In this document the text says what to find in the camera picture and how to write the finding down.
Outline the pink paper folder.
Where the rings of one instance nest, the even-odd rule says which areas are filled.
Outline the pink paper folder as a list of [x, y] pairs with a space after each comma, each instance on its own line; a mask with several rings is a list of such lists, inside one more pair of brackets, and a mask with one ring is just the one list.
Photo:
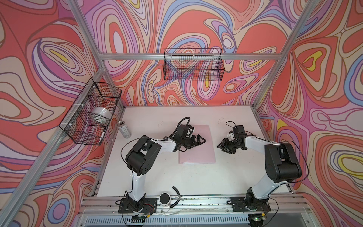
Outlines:
[[210, 127], [208, 125], [195, 125], [193, 135], [200, 135], [206, 142], [185, 152], [179, 152], [179, 164], [214, 164], [216, 157]]

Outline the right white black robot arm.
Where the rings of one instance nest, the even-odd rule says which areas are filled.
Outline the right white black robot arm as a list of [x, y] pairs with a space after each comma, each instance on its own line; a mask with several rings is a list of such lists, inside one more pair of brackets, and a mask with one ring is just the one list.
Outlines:
[[253, 149], [264, 155], [265, 175], [248, 189], [244, 198], [244, 204], [249, 210], [256, 210], [266, 204], [269, 196], [280, 186], [302, 176], [300, 163], [290, 143], [267, 141], [248, 134], [242, 125], [232, 127], [217, 148], [227, 154], [235, 154], [238, 149]]

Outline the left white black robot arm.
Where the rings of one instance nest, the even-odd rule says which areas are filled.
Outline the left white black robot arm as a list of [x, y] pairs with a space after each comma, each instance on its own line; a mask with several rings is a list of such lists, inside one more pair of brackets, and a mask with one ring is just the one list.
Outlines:
[[126, 155], [124, 162], [132, 173], [131, 191], [126, 194], [126, 204], [133, 211], [140, 211], [145, 206], [146, 174], [152, 168], [159, 154], [186, 152], [207, 142], [199, 134], [194, 135], [194, 127], [179, 125], [175, 131], [163, 139], [152, 139], [146, 135], [137, 139]]

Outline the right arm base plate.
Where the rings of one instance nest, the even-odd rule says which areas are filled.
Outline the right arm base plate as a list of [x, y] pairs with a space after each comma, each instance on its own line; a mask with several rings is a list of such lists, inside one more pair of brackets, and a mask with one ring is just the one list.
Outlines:
[[271, 211], [269, 202], [267, 199], [258, 200], [246, 197], [231, 197], [227, 201], [227, 205], [231, 205], [233, 212], [264, 212]]

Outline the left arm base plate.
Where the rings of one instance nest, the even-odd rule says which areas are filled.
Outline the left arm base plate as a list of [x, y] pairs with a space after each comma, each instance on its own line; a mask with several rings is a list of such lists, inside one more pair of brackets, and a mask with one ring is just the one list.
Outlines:
[[123, 198], [120, 201], [118, 213], [119, 214], [153, 214], [157, 211], [158, 198], [142, 198], [140, 201], [135, 202], [130, 198]]

